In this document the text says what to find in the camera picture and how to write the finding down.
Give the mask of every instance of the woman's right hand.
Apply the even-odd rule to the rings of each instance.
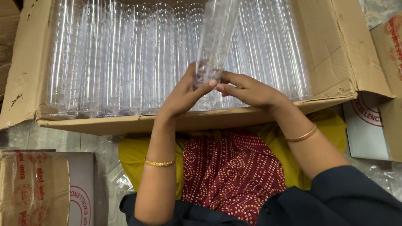
[[[273,107],[289,99],[278,90],[259,82],[245,74],[224,71],[221,84],[216,89],[223,97],[234,96],[242,102],[257,107]]]

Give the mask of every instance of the fingernail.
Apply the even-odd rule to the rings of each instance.
[[[223,92],[224,91],[224,87],[221,84],[218,84],[216,86],[216,90],[218,90],[219,92]]]
[[[210,87],[215,87],[217,84],[218,84],[218,82],[215,79],[212,79],[211,81],[209,81]]]

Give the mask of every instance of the polka dot fabric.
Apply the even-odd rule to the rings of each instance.
[[[256,225],[262,205],[286,190],[282,165],[258,136],[221,132],[219,143],[208,136],[186,141],[182,200]]]

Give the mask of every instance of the wrist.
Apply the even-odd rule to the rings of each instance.
[[[162,112],[158,112],[155,117],[155,125],[176,125],[176,118],[173,115],[163,114]]]
[[[276,96],[274,103],[271,105],[269,111],[275,120],[280,117],[285,117],[287,112],[294,111],[296,106],[282,93]]]

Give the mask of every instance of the dark navy sleeve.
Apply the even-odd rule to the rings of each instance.
[[[320,173],[310,194],[351,225],[402,224],[402,203],[352,166]]]
[[[128,226],[145,226],[134,217],[137,193],[125,195],[120,202],[120,211],[126,215]],[[230,217],[225,213],[176,200],[173,219],[164,226],[246,226],[246,222]]]
[[[402,203],[352,166],[318,174],[310,191],[291,187],[261,208],[257,225],[402,225]]]

